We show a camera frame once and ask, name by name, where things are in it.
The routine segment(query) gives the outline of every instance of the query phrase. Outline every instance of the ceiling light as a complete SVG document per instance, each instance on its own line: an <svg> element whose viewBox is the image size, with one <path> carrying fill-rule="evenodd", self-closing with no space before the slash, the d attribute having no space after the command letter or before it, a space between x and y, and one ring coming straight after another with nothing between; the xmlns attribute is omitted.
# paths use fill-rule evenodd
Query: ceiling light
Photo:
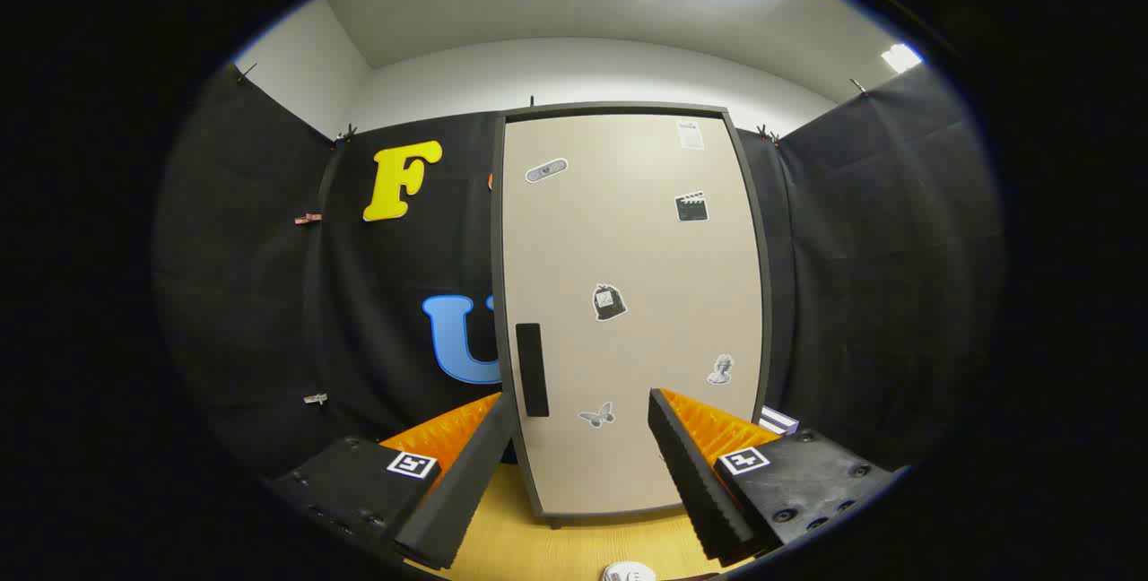
<svg viewBox="0 0 1148 581"><path fill-rule="evenodd" d="M881 53L881 57L885 59L885 63L889 63L889 67L895 70L898 75L913 68L916 63L921 63L921 57L917 56L917 53L905 45L905 42L898 42L895 46L889 48L889 52Z"/></svg>

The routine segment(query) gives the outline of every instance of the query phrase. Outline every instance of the door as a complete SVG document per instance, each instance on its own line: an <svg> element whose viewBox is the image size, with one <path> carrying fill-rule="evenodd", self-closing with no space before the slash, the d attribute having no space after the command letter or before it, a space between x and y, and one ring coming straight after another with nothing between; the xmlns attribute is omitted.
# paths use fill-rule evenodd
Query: door
<svg viewBox="0 0 1148 581"><path fill-rule="evenodd" d="M563 116L507 123L502 150L499 358L535 508L676 505L650 388L753 421L766 381L768 271L729 129L718 111Z"/></svg>

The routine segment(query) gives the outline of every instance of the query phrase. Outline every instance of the white object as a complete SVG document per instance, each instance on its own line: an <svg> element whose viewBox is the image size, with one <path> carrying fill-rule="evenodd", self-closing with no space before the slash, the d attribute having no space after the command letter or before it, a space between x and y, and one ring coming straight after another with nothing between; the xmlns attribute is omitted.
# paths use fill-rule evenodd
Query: white object
<svg viewBox="0 0 1148 581"><path fill-rule="evenodd" d="M657 578L649 566L634 560L612 564L602 573L602 581L656 581Z"/></svg>
<svg viewBox="0 0 1148 581"><path fill-rule="evenodd" d="M905 45L905 42L898 42L895 46L889 48L889 52L881 53L881 57L885 59L885 63L889 63L889 67L897 71L898 75L913 68L916 63L921 63L921 57L917 56L917 53Z"/></svg>
<svg viewBox="0 0 1148 581"><path fill-rule="evenodd" d="M758 419L758 425L778 435L792 435L797 433L799 423L791 417L778 413L769 406L761 406L761 417Z"/></svg>

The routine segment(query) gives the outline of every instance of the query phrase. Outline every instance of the black curtain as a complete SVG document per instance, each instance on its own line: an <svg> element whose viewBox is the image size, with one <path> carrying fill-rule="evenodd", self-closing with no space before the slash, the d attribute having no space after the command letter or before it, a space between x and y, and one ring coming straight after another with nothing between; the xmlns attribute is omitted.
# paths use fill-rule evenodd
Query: black curtain
<svg viewBox="0 0 1148 581"><path fill-rule="evenodd" d="M425 164L401 218L365 222L382 149L426 141L442 160ZM358 133L346 145L324 204L321 340L317 358L340 409L387 437L501 390L448 375L435 358L430 296L465 296L474 359L498 358L490 278L490 173L494 114L441 117Z"/></svg>
<svg viewBox="0 0 1148 581"><path fill-rule="evenodd" d="M156 307L176 367L219 440L263 475L340 431L303 326L304 258L332 144L225 67L173 148L156 206Z"/></svg>
<svg viewBox="0 0 1148 581"><path fill-rule="evenodd" d="M769 262L769 377L766 381L766 405L781 409L782 393L789 379L793 353L797 286L793 271L793 233L790 222L789 195L781 158L770 137L738 129L738 139L761 204Z"/></svg>
<svg viewBox="0 0 1148 581"><path fill-rule="evenodd" d="M883 467L917 463L976 398L1004 276L977 124L921 65L778 157L797 277L781 410Z"/></svg>

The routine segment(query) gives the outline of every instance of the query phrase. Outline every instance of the butterfly sticker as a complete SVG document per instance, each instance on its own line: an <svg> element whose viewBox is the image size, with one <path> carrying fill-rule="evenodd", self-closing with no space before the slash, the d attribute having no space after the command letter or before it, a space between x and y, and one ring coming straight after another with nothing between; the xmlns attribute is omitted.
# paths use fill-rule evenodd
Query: butterfly sticker
<svg viewBox="0 0 1148 581"><path fill-rule="evenodd" d="M613 404L611 402L606 402L602 405L602 409L599 409L597 413L579 413L577 417L590 423L590 426L594 428L602 428L602 423L611 424L614 421L614 413L612 409Z"/></svg>

